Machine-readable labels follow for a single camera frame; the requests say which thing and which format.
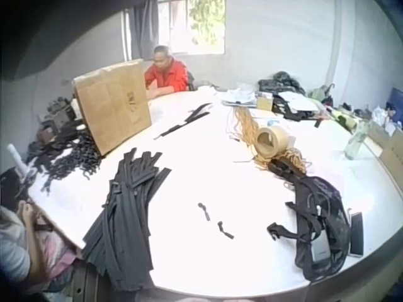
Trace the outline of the black zipper strips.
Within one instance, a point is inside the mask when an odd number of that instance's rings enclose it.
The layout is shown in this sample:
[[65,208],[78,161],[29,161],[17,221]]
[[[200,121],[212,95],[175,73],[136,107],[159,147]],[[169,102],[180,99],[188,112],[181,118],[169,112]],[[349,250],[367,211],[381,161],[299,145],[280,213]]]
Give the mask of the black zipper strips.
[[170,133],[173,133],[180,128],[189,125],[190,123],[199,120],[200,118],[203,118],[204,116],[207,116],[210,114],[210,109],[212,108],[213,104],[212,103],[204,103],[199,105],[196,109],[194,109],[191,114],[183,121],[182,124],[174,125],[170,129],[166,130],[165,132],[160,133],[158,136],[154,138],[154,140],[157,140],[160,137],[165,137],[166,135],[169,135]]

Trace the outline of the stack of white papers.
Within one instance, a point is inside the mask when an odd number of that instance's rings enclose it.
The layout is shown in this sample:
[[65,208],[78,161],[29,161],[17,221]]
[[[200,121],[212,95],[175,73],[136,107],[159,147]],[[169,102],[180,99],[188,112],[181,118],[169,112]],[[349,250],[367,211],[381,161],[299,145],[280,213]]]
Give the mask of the stack of white papers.
[[255,108],[257,103],[256,89],[253,85],[238,83],[236,89],[229,89],[220,97],[224,106]]

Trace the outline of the brown tape roll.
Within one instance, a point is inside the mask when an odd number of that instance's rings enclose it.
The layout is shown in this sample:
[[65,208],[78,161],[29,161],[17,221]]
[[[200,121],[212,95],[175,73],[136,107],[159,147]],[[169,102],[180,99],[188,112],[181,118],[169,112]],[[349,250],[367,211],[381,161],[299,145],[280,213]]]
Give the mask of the brown tape roll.
[[288,133],[280,126],[260,128],[255,135],[254,148],[264,159],[270,159],[288,148]]

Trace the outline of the small cardboard box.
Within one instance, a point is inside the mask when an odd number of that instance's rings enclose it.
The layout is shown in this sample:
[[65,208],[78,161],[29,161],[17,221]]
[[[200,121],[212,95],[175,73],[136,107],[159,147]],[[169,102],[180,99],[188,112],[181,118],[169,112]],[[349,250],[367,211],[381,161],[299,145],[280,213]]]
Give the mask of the small cardboard box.
[[264,111],[272,111],[273,100],[264,96],[258,96],[256,99],[256,108]]

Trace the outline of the brown cardboard sheet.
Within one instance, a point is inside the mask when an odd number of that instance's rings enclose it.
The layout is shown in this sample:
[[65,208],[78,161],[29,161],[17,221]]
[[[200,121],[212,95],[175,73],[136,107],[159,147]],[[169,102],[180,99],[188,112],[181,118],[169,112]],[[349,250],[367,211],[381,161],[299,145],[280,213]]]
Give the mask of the brown cardboard sheet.
[[74,78],[83,119],[101,155],[152,124],[143,60],[102,67]]

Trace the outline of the pile of black zippers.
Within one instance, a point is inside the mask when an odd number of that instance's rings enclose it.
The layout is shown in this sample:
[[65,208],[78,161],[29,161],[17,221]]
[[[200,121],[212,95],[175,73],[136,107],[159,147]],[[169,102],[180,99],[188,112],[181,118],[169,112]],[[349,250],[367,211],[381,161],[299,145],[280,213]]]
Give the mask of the pile of black zippers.
[[125,153],[96,221],[84,236],[85,262],[108,276],[117,291],[136,292],[153,288],[148,226],[149,203],[169,173],[156,166],[161,153],[136,149]]

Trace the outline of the heap of black bags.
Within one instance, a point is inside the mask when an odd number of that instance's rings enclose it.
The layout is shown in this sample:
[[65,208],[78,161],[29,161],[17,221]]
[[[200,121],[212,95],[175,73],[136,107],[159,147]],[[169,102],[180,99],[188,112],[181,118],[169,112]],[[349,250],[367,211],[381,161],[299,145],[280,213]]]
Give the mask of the heap of black bags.
[[305,89],[299,81],[285,71],[279,71],[272,75],[270,79],[258,81],[259,91],[279,94],[281,92],[295,92],[306,95]]

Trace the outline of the window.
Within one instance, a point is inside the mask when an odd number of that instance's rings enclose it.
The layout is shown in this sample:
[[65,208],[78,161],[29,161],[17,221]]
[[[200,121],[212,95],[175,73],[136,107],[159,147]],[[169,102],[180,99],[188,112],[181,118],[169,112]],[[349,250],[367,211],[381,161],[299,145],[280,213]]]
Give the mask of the window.
[[159,44],[175,55],[225,53],[225,0],[157,0]]

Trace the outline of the grey curtain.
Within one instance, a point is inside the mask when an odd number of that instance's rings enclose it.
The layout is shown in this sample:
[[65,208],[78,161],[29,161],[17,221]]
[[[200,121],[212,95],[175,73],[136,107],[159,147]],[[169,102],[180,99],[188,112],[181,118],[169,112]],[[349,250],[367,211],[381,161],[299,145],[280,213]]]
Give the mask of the grey curtain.
[[130,0],[121,26],[125,60],[151,60],[159,39],[158,0]]

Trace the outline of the dark machine parts heap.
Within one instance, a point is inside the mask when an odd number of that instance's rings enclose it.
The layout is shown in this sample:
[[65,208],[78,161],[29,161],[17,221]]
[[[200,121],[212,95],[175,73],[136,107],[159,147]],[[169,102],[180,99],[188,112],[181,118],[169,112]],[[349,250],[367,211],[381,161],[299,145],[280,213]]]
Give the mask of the dark machine parts heap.
[[42,145],[48,145],[62,130],[81,119],[82,114],[77,98],[75,96],[72,99],[59,97],[55,101],[49,102],[47,114],[43,118],[39,118],[40,127],[37,131],[37,140]]

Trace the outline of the clear plastic bottle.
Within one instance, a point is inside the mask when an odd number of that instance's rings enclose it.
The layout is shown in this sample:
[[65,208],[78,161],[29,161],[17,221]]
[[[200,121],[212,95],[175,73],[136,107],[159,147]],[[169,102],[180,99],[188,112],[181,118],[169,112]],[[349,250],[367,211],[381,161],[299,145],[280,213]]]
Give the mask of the clear plastic bottle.
[[361,120],[357,124],[355,131],[344,148],[344,156],[347,159],[353,160],[356,157],[356,154],[368,135],[369,128],[370,122],[368,120]]

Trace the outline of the cluttered side shelf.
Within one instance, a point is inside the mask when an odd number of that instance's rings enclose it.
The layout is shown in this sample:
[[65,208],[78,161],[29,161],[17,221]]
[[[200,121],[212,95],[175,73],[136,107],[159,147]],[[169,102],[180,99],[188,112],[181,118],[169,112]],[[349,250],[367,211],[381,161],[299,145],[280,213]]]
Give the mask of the cluttered side shelf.
[[373,110],[354,108],[343,103],[335,108],[330,86],[321,86],[309,93],[309,97],[326,107],[327,112],[346,130],[355,131],[361,120],[368,120],[370,128],[366,138],[371,138],[382,148],[380,160],[391,174],[403,177],[403,91],[393,88],[384,107]]

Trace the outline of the black smartphone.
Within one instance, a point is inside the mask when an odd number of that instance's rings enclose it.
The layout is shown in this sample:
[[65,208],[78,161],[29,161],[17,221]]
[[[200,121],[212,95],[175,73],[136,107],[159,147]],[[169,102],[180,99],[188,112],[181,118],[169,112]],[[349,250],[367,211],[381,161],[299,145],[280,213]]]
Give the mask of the black smartphone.
[[362,212],[350,214],[349,254],[354,257],[362,257],[364,254],[364,230]]

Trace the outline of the white plastic tube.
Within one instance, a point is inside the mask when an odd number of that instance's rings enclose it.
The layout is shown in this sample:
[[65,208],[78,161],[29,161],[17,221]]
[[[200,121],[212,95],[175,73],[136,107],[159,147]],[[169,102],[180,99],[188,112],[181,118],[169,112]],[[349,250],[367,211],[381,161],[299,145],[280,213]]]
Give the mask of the white plastic tube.
[[15,146],[12,143],[10,143],[7,146],[7,149],[15,162],[16,171],[17,171],[18,175],[21,178],[25,178],[29,171],[28,166],[23,162],[21,155],[18,153],[18,151],[16,150]]

